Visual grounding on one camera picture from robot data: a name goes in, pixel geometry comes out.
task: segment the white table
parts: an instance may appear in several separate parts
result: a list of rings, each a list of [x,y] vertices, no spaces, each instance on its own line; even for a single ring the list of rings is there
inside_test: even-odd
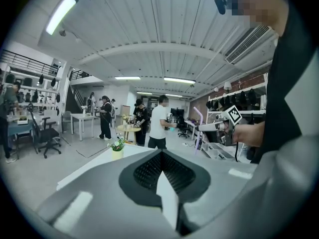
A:
[[[141,146],[137,146],[137,145],[125,144],[124,158],[138,154],[138,153],[142,153],[145,151],[149,151],[149,150],[154,150],[154,149],[141,147]],[[101,165],[101,164],[109,163],[109,162],[112,162],[112,149],[111,148],[107,149],[101,155],[92,159],[90,162],[86,163],[84,166],[82,166],[81,168],[79,168],[75,172],[71,173],[69,176],[65,177],[63,180],[59,181],[58,185],[56,187],[56,190],[60,190],[65,185],[69,184],[71,181],[75,180],[77,177],[79,177],[84,172],[90,170],[91,168],[98,166],[98,165]]]
[[[195,133],[195,127],[196,127],[195,124],[189,120],[185,120],[185,123],[193,127],[193,134],[191,135],[191,139],[194,140],[194,133]]]
[[[84,120],[91,120],[91,131],[92,131],[92,137],[93,136],[93,121],[95,116],[86,116],[83,114],[71,114],[71,134],[73,134],[73,118],[76,118],[79,120],[79,134],[80,134],[80,141],[82,141],[82,132],[84,132]]]

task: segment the black pants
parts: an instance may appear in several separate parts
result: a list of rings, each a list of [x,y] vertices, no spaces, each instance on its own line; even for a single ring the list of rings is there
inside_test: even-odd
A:
[[[8,147],[8,122],[6,119],[0,117],[0,138],[3,145],[3,150],[6,158],[10,158]]]
[[[104,118],[101,117],[101,134],[100,138],[104,138],[104,136],[108,139],[111,139],[111,130],[110,130],[110,125],[108,121]]]
[[[145,137],[146,137],[146,128],[143,128],[140,131],[135,132],[136,143],[138,146],[145,146]]]
[[[155,139],[155,138],[150,137],[148,147],[152,148],[152,149],[155,149],[156,147],[158,149],[166,149],[166,138]]]

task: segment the brick wall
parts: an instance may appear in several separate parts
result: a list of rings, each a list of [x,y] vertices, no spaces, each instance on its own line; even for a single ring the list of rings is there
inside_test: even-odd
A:
[[[264,74],[269,72],[270,66],[266,66],[265,68],[262,68],[256,72],[253,72],[243,78],[240,79],[241,81],[241,88],[245,89],[260,83],[265,82],[264,80]],[[238,80],[234,81],[231,83],[232,89],[229,91],[234,92],[234,91],[238,91],[239,90],[239,84],[238,84]],[[206,122],[206,116],[207,116],[207,107],[206,107],[206,103],[208,101],[208,97],[210,96],[210,98],[214,98],[216,95],[218,97],[222,96],[224,93],[226,93],[226,90],[224,89],[220,89],[219,92],[212,92],[209,93],[199,99],[196,99],[194,101],[190,102],[190,106],[189,106],[189,114],[188,116],[191,119],[195,119],[195,120],[199,120],[200,117],[199,115],[196,113],[196,111],[193,109],[193,107],[196,107],[204,116],[204,122]]]

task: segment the cap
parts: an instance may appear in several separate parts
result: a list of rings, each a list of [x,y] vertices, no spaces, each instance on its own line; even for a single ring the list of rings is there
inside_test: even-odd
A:
[[[136,99],[135,106],[140,106],[143,103],[141,99]]]

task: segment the sneaker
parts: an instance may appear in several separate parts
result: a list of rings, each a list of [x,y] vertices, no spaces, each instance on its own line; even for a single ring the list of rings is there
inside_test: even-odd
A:
[[[6,158],[5,161],[7,162],[7,164],[10,164],[12,162],[17,161],[17,157],[16,156],[11,156],[10,158]]]

